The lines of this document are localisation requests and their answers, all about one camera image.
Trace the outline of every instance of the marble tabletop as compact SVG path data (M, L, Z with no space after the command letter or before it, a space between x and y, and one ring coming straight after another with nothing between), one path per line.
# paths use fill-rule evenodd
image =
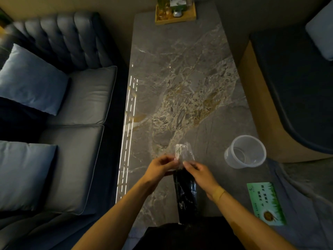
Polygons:
M156 26L154 12L135 16L117 201L153 158L188 141L195 159L253 212L246 183L270 181L268 167L233 169L224 161L235 137L256 136L256 130L215 4L196 7L191 22ZM221 216L201 192L198 208L204 216ZM167 176L134 226L177 222L173 177Z

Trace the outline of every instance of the light blue pillow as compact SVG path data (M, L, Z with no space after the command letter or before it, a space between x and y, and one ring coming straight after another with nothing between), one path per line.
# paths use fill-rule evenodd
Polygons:
M68 79L64 72L14 44L0 71L0 97L56 115Z
M333 1L308 22L305 29L321 55L329 61L333 60Z
M36 209L56 147L0 141L0 211Z

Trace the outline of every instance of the plastic cup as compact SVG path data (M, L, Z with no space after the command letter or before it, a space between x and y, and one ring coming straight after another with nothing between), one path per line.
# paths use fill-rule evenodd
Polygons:
M241 135L227 148L224 159L233 168L254 168L264 163L266 149L259 139L250 135Z

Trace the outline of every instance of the green card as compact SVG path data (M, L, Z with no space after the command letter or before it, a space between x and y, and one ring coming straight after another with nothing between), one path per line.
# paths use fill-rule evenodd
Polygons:
M268 225L285 225L286 219L270 182L248 183L254 215Z

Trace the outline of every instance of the hand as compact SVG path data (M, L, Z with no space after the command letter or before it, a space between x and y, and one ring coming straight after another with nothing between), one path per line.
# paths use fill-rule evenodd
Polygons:
M183 164L186 170L193 175L197 184L206 191L208 198L212 200L215 190L220 185L217 183L208 167L196 161L184 161Z
M178 164L179 162L175 160L173 155L170 154L162 155L152 160L146 173L141 178L145 184L148 184L149 195L156 189L160 180L162 180L164 176L173 174L172 171L168 171L177 168Z

